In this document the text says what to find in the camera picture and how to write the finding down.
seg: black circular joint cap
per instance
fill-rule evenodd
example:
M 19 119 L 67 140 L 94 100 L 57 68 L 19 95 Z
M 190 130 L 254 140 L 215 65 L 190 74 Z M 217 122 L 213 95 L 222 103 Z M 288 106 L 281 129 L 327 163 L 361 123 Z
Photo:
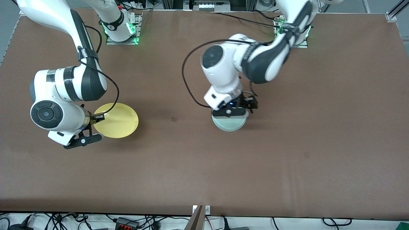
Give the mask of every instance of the black circular joint cap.
M 31 109 L 31 118 L 37 125 L 52 129 L 63 119 L 63 110 L 53 101 L 40 101 Z
M 219 45 L 209 47 L 203 54 L 202 65 L 205 68 L 212 67 L 219 63 L 223 57 L 223 48 Z

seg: yellow disc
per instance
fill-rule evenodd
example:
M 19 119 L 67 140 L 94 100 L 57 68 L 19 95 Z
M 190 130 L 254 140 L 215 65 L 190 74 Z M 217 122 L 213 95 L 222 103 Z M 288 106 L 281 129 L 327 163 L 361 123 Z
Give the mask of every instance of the yellow disc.
M 99 107 L 95 113 L 102 113 L 111 108 L 113 103 Z M 117 103 L 108 113 L 105 120 L 94 124 L 95 129 L 108 138 L 124 138 L 132 134 L 138 127 L 139 119 L 131 107 Z

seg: gray floor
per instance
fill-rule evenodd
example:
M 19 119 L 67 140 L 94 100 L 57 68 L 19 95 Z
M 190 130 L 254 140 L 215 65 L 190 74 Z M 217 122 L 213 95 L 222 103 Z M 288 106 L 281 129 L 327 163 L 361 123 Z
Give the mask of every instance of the gray floor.
M 67 0 L 71 7 L 89 7 L 81 0 Z M 371 13 L 385 13 L 390 10 L 398 0 L 368 0 Z M 365 13 L 362 0 L 344 0 L 339 5 L 333 5 L 329 8 L 331 13 Z M 0 54 L 7 50 L 7 44 L 10 40 L 13 28 L 18 19 L 19 9 L 11 0 L 0 0 Z M 400 35 L 404 40 L 409 39 L 409 7 L 398 16 L 398 28 Z M 403 42 L 406 52 L 409 56 L 409 41 Z

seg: brown table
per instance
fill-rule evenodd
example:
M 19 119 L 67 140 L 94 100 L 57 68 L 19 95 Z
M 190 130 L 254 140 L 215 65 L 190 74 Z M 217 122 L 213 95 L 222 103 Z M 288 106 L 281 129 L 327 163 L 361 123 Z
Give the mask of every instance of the brown table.
M 94 11 L 78 11 L 98 26 Z M 208 204 L 212 215 L 408 219 L 409 60 L 396 24 L 380 14 L 319 14 L 314 26 L 309 48 L 294 49 L 273 82 L 254 87 L 259 109 L 227 133 L 189 97 L 183 58 L 235 33 L 268 41 L 271 28 L 153 12 L 139 45 L 99 53 L 138 129 L 68 151 L 30 120 L 28 88 L 38 70 L 76 65 L 75 48 L 22 17 L 0 68 L 0 210 L 191 214 L 191 205 Z M 209 87 L 202 51 L 186 71 L 201 101 Z M 115 93 L 109 85 L 86 108 Z

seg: table surface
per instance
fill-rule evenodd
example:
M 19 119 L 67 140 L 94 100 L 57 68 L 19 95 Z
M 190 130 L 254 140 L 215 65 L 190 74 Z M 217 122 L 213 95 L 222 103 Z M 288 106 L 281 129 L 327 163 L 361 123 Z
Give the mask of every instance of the table surface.
M 98 26 L 94 11 L 78 12 Z M 182 61 L 206 41 L 235 33 L 268 41 L 272 29 L 151 12 L 139 45 L 99 53 L 119 102 L 138 113 L 137 130 L 65 150 L 30 120 L 29 83 L 39 70 L 77 65 L 75 47 L 22 17 L 0 68 L 0 210 L 189 215 L 207 204 L 212 215 L 408 219 L 409 60 L 396 24 L 381 14 L 318 14 L 313 25 L 309 48 L 292 50 L 273 82 L 254 86 L 259 109 L 228 133 L 189 97 Z M 202 52 L 186 68 L 201 101 Z M 85 108 L 115 94 L 108 85 Z

